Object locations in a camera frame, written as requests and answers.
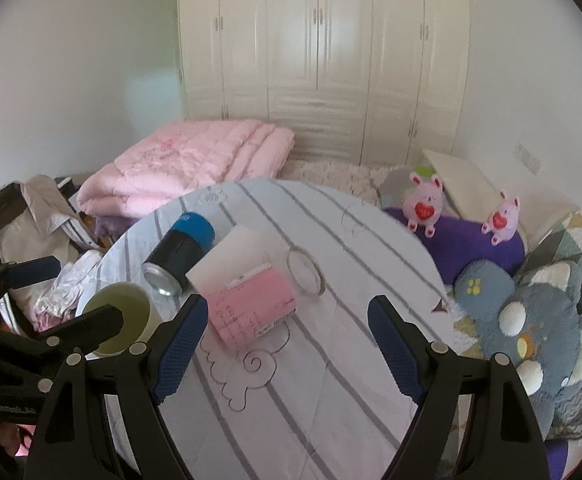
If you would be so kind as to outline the pale green plastic cup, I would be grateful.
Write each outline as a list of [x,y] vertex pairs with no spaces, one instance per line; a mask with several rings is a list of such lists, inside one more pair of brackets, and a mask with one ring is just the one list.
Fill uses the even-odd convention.
[[122,321],[114,321],[112,324],[102,321],[97,324],[97,327],[118,327],[115,335],[101,342],[94,350],[99,358],[117,356],[135,342],[147,342],[162,323],[161,315],[149,295],[136,284],[116,283],[105,286],[89,299],[82,313],[90,314],[108,306],[120,312]]

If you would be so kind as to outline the white paper cup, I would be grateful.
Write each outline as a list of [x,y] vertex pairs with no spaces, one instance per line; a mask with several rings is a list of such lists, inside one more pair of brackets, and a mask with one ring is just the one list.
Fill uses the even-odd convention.
[[268,236],[246,226],[234,226],[186,274],[191,286],[201,295],[217,292],[252,271],[270,264]]

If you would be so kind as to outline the beige jacket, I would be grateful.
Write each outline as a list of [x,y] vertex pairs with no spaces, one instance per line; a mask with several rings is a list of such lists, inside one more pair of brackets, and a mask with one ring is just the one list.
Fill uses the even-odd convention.
[[[85,252],[102,248],[62,195],[56,181],[36,176],[0,188],[0,260],[21,263],[53,256],[62,268]],[[12,332],[33,335],[34,307],[54,281],[10,289],[0,299],[0,316]]]

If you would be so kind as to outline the black blue CoolTowel can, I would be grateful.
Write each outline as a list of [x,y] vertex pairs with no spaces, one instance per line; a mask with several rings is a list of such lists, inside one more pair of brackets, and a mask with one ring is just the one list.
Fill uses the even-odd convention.
[[144,279],[163,296],[181,296],[189,287],[187,273],[211,250],[214,240],[209,220],[185,212],[142,263]]

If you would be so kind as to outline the clear glass pink label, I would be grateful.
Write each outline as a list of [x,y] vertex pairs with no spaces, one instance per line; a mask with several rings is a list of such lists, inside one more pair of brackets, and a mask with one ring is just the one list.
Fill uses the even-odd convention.
[[325,291],[315,259],[292,246],[282,259],[263,263],[211,292],[206,297],[209,322],[226,349],[242,350]]

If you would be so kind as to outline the folded pink quilt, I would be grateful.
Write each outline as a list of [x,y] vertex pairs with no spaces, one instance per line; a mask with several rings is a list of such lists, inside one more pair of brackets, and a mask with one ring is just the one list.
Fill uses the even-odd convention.
[[140,219],[200,188],[276,177],[293,146],[291,129],[258,119],[173,122],[90,176],[78,207],[91,217]]

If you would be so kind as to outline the purple pillow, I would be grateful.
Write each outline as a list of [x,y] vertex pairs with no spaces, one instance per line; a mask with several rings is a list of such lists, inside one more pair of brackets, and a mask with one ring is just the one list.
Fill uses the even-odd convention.
[[436,232],[428,238],[423,229],[415,232],[427,248],[445,285],[456,281],[462,270],[474,260],[490,260],[514,275],[526,258],[522,238],[516,234],[508,242],[491,245],[491,237],[481,232],[478,222],[441,216]]

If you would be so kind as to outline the striped white table cloth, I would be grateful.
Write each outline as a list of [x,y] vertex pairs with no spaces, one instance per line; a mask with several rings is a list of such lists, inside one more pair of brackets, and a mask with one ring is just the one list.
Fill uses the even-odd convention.
[[425,247],[380,209],[315,184],[245,180],[177,198],[136,223],[88,278],[85,295],[142,284],[142,261],[177,220],[194,211],[218,237],[245,226],[279,249],[300,247],[319,293],[251,347],[227,352],[201,340],[161,413],[198,479],[378,479],[415,404],[395,385],[368,328],[367,307],[386,296],[430,340],[452,344],[439,309],[440,274]]

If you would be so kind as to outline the pink plush bunny right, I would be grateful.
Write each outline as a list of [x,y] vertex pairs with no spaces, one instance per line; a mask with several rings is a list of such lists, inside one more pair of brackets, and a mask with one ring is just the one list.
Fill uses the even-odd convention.
[[488,215],[481,226],[481,232],[491,235],[491,245],[508,242],[518,230],[520,200],[518,197],[508,198],[504,191],[500,191],[500,204]]

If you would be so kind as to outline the pink plush bunny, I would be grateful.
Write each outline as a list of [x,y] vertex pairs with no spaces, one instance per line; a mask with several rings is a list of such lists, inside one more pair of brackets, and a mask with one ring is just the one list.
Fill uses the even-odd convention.
[[436,222],[439,221],[443,210],[443,181],[437,174],[433,174],[427,180],[417,172],[411,172],[409,180],[416,184],[416,188],[402,203],[407,228],[411,232],[416,232],[419,226],[422,226],[425,237],[432,238],[436,232]]
[[481,226],[481,232],[491,235],[491,245],[508,242],[518,230],[520,200],[518,197],[508,198],[504,191],[500,191],[500,204],[488,215]]

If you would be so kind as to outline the white pillow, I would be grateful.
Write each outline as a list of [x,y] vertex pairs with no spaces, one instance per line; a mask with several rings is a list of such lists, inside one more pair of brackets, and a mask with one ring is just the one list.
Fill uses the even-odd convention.
[[[445,193],[460,217],[484,221],[503,200],[502,189],[492,185],[473,162],[431,150],[422,154],[444,181]],[[579,205],[547,186],[521,188],[514,185],[506,186],[504,191],[509,200],[515,196],[521,200],[518,231],[526,243],[526,250],[541,244],[553,228],[580,210]]]

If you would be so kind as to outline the pink plush bunny left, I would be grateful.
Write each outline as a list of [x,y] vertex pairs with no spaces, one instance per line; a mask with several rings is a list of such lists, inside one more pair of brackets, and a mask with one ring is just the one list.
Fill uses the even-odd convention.
[[427,180],[417,172],[411,172],[409,180],[416,184],[416,188],[402,203],[407,228],[411,232],[416,232],[419,226],[422,226],[425,237],[432,238],[436,232],[436,222],[439,221],[443,210],[443,181],[437,174],[433,174]]

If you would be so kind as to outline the white wardrobe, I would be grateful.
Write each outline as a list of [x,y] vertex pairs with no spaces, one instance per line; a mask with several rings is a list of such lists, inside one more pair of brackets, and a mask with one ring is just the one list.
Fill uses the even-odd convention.
[[178,0],[192,119],[266,119],[300,158],[416,164],[449,153],[469,0]]

